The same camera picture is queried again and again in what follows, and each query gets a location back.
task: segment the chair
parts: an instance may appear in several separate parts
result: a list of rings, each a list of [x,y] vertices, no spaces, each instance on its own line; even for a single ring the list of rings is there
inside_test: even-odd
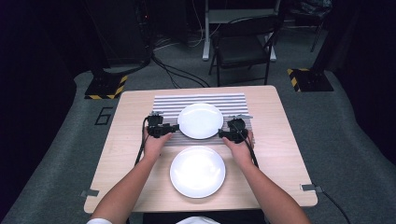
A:
[[[248,67],[266,63],[264,85],[267,84],[271,50],[280,29],[281,21],[277,16],[242,18],[223,24],[212,36],[214,56],[210,64],[217,68],[218,87],[220,68],[229,69]],[[259,35],[269,36],[261,42]]]
[[[308,3],[305,3],[304,1],[301,0],[297,0],[294,6],[290,7],[289,9],[290,15],[292,15],[295,19],[311,21],[314,25],[317,26],[315,40],[314,40],[314,44],[311,47],[311,52],[313,52],[315,49],[315,45],[318,42],[318,38],[320,36],[320,32],[323,27],[323,23],[331,11],[332,11],[331,5],[327,7],[318,7],[318,6],[309,5]]]

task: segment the black curtain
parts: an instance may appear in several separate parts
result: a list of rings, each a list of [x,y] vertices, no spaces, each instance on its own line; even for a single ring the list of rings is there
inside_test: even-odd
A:
[[[356,121],[396,164],[396,31],[392,0],[337,1],[314,68],[334,71]]]
[[[0,1],[0,220],[64,122],[74,77],[106,66],[82,1]]]

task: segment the person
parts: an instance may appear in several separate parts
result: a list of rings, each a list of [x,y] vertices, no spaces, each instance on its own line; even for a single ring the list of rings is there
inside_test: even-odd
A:
[[[151,169],[161,155],[163,145],[172,137],[172,133],[168,133],[154,138],[148,135],[147,130],[144,135],[147,141],[142,160],[105,195],[87,224],[125,223],[131,215]],[[253,139],[252,131],[248,131],[247,139]],[[247,144],[236,144],[225,137],[222,140],[231,150],[235,163],[271,223],[310,223],[300,205],[253,164]],[[179,223],[218,223],[205,217],[191,217],[180,221]]]

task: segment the white plate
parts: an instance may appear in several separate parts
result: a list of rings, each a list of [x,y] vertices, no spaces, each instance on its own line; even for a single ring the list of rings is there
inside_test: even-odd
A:
[[[179,129],[190,138],[205,139],[218,133],[223,125],[221,112],[213,105],[186,106],[178,115]]]
[[[172,161],[171,181],[175,189],[190,198],[204,198],[216,192],[225,177],[221,156],[209,147],[188,147]]]

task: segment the forearm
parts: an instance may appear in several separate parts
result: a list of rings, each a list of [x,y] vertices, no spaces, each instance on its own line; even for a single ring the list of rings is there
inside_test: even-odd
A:
[[[113,224],[125,223],[149,178],[154,163],[155,160],[143,158],[99,202],[92,218],[104,218]]]
[[[310,223],[300,205],[253,163],[239,167],[271,223]]]

